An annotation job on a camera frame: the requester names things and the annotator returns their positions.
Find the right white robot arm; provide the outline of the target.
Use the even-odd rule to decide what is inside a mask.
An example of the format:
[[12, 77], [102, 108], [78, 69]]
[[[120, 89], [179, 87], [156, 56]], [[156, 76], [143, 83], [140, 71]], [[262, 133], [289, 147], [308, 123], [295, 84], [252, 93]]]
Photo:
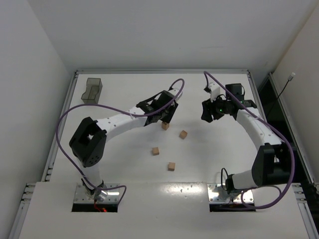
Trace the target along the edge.
[[253, 100], [246, 100], [242, 85], [229, 84], [229, 93], [221, 94], [216, 83], [207, 84], [205, 91], [210, 98], [202, 102], [201, 119], [206, 122], [232, 116], [247, 132], [254, 143], [257, 155], [252, 168], [242, 173], [229, 174], [225, 190], [233, 193], [240, 190], [265, 186], [291, 184], [294, 178], [294, 151], [277, 136], [261, 118]]

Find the long plain wood block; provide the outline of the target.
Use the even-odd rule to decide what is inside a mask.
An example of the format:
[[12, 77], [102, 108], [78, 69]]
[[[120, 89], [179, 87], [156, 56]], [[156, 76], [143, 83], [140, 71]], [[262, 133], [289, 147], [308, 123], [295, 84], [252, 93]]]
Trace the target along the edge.
[[169, 123], [162, 122], [162, 123], [161, 123], [161, 127], [162, 127], [163, 130], [168, 130], [168, 128], [169, 128]]

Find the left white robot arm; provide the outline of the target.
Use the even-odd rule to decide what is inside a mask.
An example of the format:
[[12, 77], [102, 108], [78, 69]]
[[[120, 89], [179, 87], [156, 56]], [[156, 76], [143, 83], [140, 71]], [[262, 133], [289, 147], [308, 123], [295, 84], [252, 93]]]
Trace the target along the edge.
[[69, 146], [80, 163], [80, 170], [84, 174], [81, 180], [89, 195], [97, 193], [97, 187], [104, 186], [98, 162], [103, 157], [105, 144], [134, 128], [144, 127], [159, 120], [170, 123], [181, 95], [182, 91], [171, 87], [139, 102], [126, 114], [98, 120], [86, 117], [81, 121], [69, 141]]

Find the grey translucent plastic bin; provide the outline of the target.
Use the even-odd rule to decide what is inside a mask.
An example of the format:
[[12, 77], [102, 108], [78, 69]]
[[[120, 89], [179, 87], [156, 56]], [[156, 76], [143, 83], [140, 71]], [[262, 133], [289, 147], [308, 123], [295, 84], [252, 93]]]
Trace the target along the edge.
[[85, 92], [81, 96], [81, 100], [85, 104], [97, 104], [102, 92], [101, 78], [88, 78], [86, 81]]

